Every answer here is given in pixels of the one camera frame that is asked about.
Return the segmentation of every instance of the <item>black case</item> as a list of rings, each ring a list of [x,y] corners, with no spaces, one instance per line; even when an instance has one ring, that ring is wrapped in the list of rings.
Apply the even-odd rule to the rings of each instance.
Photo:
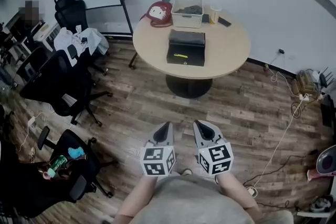
[[[169,37],[167,63],[204,66],[205,33],[192,33],[172,30]]]

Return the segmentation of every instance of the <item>wooden floor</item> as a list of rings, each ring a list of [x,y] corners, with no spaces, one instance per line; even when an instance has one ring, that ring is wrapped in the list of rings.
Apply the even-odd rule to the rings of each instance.
[[[178,154],[174,169],[177,171],[189,167],[195,174],[207,176],[194,158],[192,122],[199,119],[217,125],[231,142],[235,157],[233,173],[241,182],[262,173],[291,117],[290,105],[294,99],[282,77],[272,83],[270,75],[265,74],[262,67],[245,63],[238,71],[215,79],[209,92],[199,99],[182,99],[169,91],[164,74],[141,59],[136,62],[136,70],[128,68],[134,54],[132,45],[118,42],[111,44],[109,51],[110,56],[97,61],[98,65],[109,69],[108,75],[104,77],[92,72],[97,81],[95,91],[113,92],[113,97],[99,98],[91,105],[103,126],[98,127],[84,111],[79,124],[72,126],[71,130],[85,141],[96,137],[98,143],[93,150],[99,158],[108,161],[114,156],[120,161],[119,169],[106,167],[99,174],[105,188],[116,187],[115,196],[108,199],[97,190],[86,194],[76,204],[61,202],[35,218],[35,223],[112,222],[118,207],[142,174],[140,147],[148,139],[148,133],[165,121],[174,124],[175,151]],[[46,116],[52,140],[58,140],[61,133],[70,127],[70,117],[52,113],[48,104],[24,100],[18,93],[10,95],[7,101],[15,112],[13,139],[17,148],[27,134],[27,121],[40,112]],[[40,128],[44,126],[44,114],[37,120]],[[19,152],[20,160],[28,160],[32,146],[37,150],[37,161],[48,159],[50,151],[37,149],[38,135],[38,130],[30,132]],[[319,105],[313,103],[300,119],[294,119],[267,171],[279,168],[291,154],[304,156],[311,150],[322,150],[331,144],[332,132],[322,126]],[[315,196],[326,193],[330,182],[328,178],[307,182],[307,169],[314,167],[316,158],[291,158],[285,168],[264,176],[257,185],[259,194],[256,200],[277,206],[284,206],[287,200],[289,206],[299,201],[299,206],[306,208]],[[277,210],[260,207],[263,212]]]

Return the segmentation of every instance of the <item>blue cloth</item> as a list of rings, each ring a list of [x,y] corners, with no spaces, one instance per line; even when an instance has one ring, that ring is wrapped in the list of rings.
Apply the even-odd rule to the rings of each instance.
[[[73,159],[77,159],[78,157],[85,155],[84,150],[81,146],[79,148],[68,148],[68,153]]]

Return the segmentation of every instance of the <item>white bin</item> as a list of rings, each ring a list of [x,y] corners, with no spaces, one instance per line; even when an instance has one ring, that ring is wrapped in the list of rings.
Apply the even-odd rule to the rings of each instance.
[[[202,8],[202,14],[185,14],[175,13],[180,8],[186,8],[190,6],[198,5]],[[172,9],[173,25],[176,27],[190,27],[200,28],[203,17],[203,2],[202,0],[175,0]]]

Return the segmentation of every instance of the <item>table pedestal base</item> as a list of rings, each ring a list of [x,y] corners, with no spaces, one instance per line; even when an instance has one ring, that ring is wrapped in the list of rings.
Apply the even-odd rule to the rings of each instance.
[[[212,79],[182,79],[166,75],[168,88],[179,97],[194,99],[206,94]]]

